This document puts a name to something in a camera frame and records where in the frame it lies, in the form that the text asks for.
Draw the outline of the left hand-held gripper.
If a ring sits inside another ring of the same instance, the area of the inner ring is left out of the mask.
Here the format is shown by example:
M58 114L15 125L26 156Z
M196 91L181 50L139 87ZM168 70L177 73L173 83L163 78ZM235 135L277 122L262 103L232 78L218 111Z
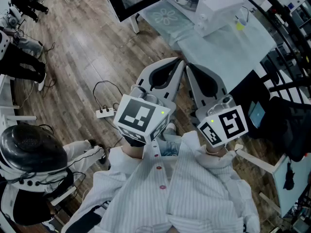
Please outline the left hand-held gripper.
M165 129L176 109L173 102L185 62L178 57L159 60L140 74L129 95L124 94L114 117L122 136L150 144Z

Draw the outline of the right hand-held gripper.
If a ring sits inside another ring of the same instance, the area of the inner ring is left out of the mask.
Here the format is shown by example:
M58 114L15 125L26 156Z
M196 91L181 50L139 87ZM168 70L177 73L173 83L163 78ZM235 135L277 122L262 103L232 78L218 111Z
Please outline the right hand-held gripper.
M205 66L189 63L186 75L190 97L194 101L199 124L197 129L213 146L218 147L248 132L242 107L227 94L221 77ZM220 99L209 103L208 98Z

